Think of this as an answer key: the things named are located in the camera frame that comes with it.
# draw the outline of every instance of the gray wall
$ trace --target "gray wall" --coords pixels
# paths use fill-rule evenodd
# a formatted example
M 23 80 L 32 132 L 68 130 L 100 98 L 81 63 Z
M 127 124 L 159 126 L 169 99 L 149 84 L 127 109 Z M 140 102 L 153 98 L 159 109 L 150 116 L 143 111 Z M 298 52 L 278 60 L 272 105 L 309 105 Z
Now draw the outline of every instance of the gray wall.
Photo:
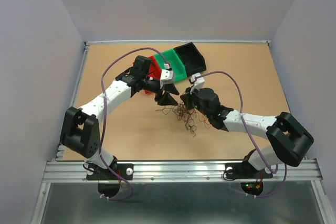
M 63 0 L 85 41 L 271 39 L 293 0 Z
M 336 0 L 295 0 L 271 42 L 290 109 L 315 138 L 336 213 Z
M 82 54 L 61 0 L 0 0 L 0 223 L 30 223 Z

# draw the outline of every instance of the wooden table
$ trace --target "wooden table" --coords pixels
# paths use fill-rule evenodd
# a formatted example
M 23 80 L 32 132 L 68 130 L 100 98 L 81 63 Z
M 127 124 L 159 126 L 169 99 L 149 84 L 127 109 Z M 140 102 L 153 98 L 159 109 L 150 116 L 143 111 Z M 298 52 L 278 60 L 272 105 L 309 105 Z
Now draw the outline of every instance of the wooden table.
M 124 53 L 139 47 L 154 47 L 165 51 L 178 45 L 92 45 L 81 78 L 76 107 L 86 104 L 101 93 L 100 77 L 106 67 Z M 265 44 L 196 44 L 204 56 L 207 72 L 222 70 L 238 82 L 244 99 L 244 112 L 278 115 L 288 111 L 269 49 Z M 151 56 L 146 50 L 127 56 L 106 75 L 106 87 L 137 55 Z M 183 93 L 190 84 L 187 80 L 176 87 Z M 239 96 L 232 81 L 222 74 L 205 77 L 204 87 L 212 88 L 222 105 L 239 110 Z M 178 160 L 243 158 L 254 147 L 247 134 L 206 129 L 195 122 L 196 136 L 186 130 L 176 115 L 164 115 L 154 102 L 154 94 L 137 93 L 123 102 L 109 116 L 104 148 L 119 160 Z M 260 147 L 267 140 L 255 137 Z M 84 158 L 66 149 L 64 160 Z

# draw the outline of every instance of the gray floor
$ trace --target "gray floor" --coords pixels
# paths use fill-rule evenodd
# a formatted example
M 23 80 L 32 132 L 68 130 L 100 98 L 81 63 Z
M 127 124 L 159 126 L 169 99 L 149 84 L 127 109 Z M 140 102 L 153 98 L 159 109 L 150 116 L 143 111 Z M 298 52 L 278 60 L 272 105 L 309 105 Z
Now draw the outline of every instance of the gray floor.
M 265 183 L 264 192 L 277 186 Z M 131 199 L 111 202 L 98 197 L 97 184 L 53 184 L 43 223 L 323 223 L 310 182 L 286 182 L 279 193 L 263 199 L 236 192 L 239 187 L 239 183 L 142 184 L 135 185 Z

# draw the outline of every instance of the tangled wires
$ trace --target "tangled wires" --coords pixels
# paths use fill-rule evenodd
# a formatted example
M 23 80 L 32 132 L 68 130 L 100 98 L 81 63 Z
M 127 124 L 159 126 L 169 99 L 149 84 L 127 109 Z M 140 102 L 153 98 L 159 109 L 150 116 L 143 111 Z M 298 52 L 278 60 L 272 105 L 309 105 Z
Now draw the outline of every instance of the tangled wires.
M 187 110 L 184 103 L 181 101 L 176 106 L 171 106 L 170 108 L 167 108 L 166 106 L 161 110 L 156 111 L 162 111 L 163 114 L 168 115 L 171 111 L 176 115 L 176 118 L 178 121 L 183 121 L 185 128 L 187 131 L 190 131 L 190 133 L 193 134 L 193 136 L 196 135 L 196 125 L 195 125 L 195 119 L 198 118 L 200 122 L 204 123 L 204 126 L 209 129 L 211 128 L 211 124 L 208 121 L 208 118 L 206 118 L 204 115 L 202 115 L 202 119 L 199 115 L 199 112 L 195 109 Z

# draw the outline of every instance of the purple cable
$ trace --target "purple cable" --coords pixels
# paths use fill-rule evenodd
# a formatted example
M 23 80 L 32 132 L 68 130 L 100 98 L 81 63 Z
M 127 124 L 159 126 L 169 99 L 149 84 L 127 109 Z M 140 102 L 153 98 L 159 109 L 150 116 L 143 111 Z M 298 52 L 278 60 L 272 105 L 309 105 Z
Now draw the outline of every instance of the purple cable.
M 249 128 L 247 127 L 247 124 L 246 124 L 245 119 L 244 119 L 244 117 L 243 117 L 243 107 L 244 107 L 243 96 L 241 95 L 242 93 L 241 93 L 240 87 L 239 87 L 238 83 L 236 82 L 236 80 L 235 80 L 230 74 L 228 74 L 227 72 L 223 72 L 223 71 L 213 71 L 213 72 L 210 72 L 210 73 L 205 73 L 205 74 L 202 74 L 202 75 L 200 75 L 200 76 L 195 77 L 195 80 L 197 80 L 197 79 L 200 78 L 200 77 L 209 76 L 210 74 L 214 74 L 214 73 L 222 73 L 222 74 L 228 76 L 228 77 L 233 81 L 233 83 L 236 85 L 236 88 L 237 88 L 238 93 L 239 93 L 239 98 L 240 98 L 240 109 L 239 109 L 239 112 L 240 112 L 240 118 L 241 118 L 241 120 L 242 120 L 242 122 L 243 122 L 243 125 L 244 125 L 244 128 L 245 128 L 245 130 L 246 130 L 246 133 L 247 133 L 247 135 L 249 136 L 249 138 L 251 139 L 251 141 L 252 141 L 252 143 L 253 143 L 255 149 L 256 149 L 257 152 L 259 153 L 259 155 L 260 155 L 262 161 L 265 163 L 266 167 L 270 170 L 271 173 L 275 174 L 275 173 L 278 171 L 278 168 L 279 168 L 278 165 L 276 166 L 276 169 L 275 169 L 275 170 L 272 170 L 271 166 L 268 164 L 268 162 L 267 162 L 267 160 L 265 159 L 264 155 L 261 153 L 261 150 L 260 150 L 260 148 L 258 147 L 256 141 L 254 140 L 254 138 L 253 138 L 253 136 L 252 136 L 252 134 L 251 134 Z
M 240 90 L 239 85 L 238 85 L 238 83 L 236 82 L 236 80 L 235 80 L 230 74 L 228 74 L 227 72 L 223 72 L 223 71 L 213 71 L 213 72 L 210 72 L 210 73 L 205 73 L 205 74 L 202 74 L 202 75 L 200 75 L 200 76 L 195 77 L 195 80 L 197 80 L 197 79 L 200 78 L 200 77 L 209 76 L 210 74 L 214 74 L 214 73 L 222 73 L 222 74 L 228 76 L 228 77 L 233 81 L 233 83 L 235 84 L 235 86 L 236 86 L 236 88 L 237 88 L 237 90 L 238 90 L 238 93 L 239 93 L 239 98 L 240 98 L 240 109 L 239 109 L 239 112 L 240 112 L 240 118 L 241 118 L 241 120 L 242 120 L 242 122 L 243 122 L 243 125 L 244 125 L 244 128 L 245 128 L 245 130 L 246 130 L 246 133 L 248 134 L 249 138 L 251 139 L 251 141 L 252 141 L 254 147 L 256 148 L 257 152 L 259 153 L 259 155 L 260 155 L 262 161 L 265 163 L 265 165 L 266 165 L 267 168 L 270 170 L 270 172 L 273 173 L 273 174 L 275 174 L 275 173 L 278 171 L 279 166 L 277 165 L 276 168 L 275 168 L 275 170 L 272 170 L 272 169 L 271 169 L 270 165 L 269 165 L 268 162 L 266 161 L 264 155 L 261 153 L 260 148 L 258 147 L 256 141 L 254 140 L 254 138 L 253 138 L 253 136 L 252 136 L 250 130 L 248 129 L 248 126 L 247 126 L 247 124 L 246 124 L 246 122 L 245 122 L 245 120 L 244 120 L 244 116 L 243 116 L 243 106 L 244 106 L 244 103 L 243 103 L 243 96 L 242 96 L 241 90 Z M 257 198 L 265 198 L 265 197 L 268 197 L 268 196 L 271 196 L 271 195 L 275 194 L 277 191 L 279 191 L 279 190 L 282 188 L 282 186 L 284 185 L 284 183 L 285 183 L 285 181 L 286 181 L 286 178 L 287 178 L 287 165 L 285 164 L 285 175 L 284 175 L 284 179 L 282 180 L 281 185 L 280 185 L 276 190 L 274 190 L 273 192 L 271 192 L 271 193 L 269 193 L 269 194 L 265 194 L 265 195 L 261 195 L 261 196 L 256 196 L 256 197 L 257 197 Z
M 105 137 L 105 130 L 106 130 L 106 121 L 107 121 L 107 99 L 106 99 L 106 90 L 105 90 L 105 87 L 104 87 L 104 77 L 106 75 L 106 73 L 110 70 L 110 68 L 116 64 L 119 60 L 123 59 L 124 57 L 134 53 L 134 52 L 138 52 L 138 51 L 142 51 L 142 50 L 152 50 L 154 52 L 156 52 L 157 54 L 159 54 L 164 63 L 168 63 L 166 58 L 163 56 L 163 54 L 161 52 L 159 52 L 158 50 L 154 49 L 154 48 L 151 48 L 151 47 L 142 47 L 142 48 L 138 48 L 138 49 L 135 49 L 135 50 L 132 50 L 130 52 L 128 52 L 127 54 L 124 54 L 123 56 L 120 56 L 118 59 L 116 59 L 114 62 L 111 63 L 111 65 L 109 65 L 107 67 L 107 69 L 104 71 L 104 73 L 101 75 L 101 79 L 100 79 L 100 84 L 101 84 L 101 90 L 104 94 L 104 108 L 103 108 L 103 129 L 102 129 L 102 133 L 101 133 L 101 141 L 100 141 L 100 145 L 99 145 L 99 156 L 101 158 L 101 161 L 104 163 L 104 165 L 106 166 L 106 168 L 115 176 L 117 177 L 118 179 L 124 181 L 127 185 L 130 186 L 131 188 L 131 193 L 125 197 L 121 197 L 121 198 L 108 198 L 106 197 L 105 195 L 101 195 L 101 197 L 107 199 L 107 200 L 123 200 L 123 199 L 128 199 L 130 198 L 133 194 L 134 194 L 134 187 L 132 186 L 131 183 L 129 183 L 126 179 L 124 179 L 123 177 L 121 177 L 119 174 L 117 174 L 114 170 L 112 170 L 110 168 L 110 166 L 106 163 L 105 159 L 103 158 L 103 156 L 101 155 L 101 148 L 103 146 L 103 141 L 104 141 L 104 137 Z

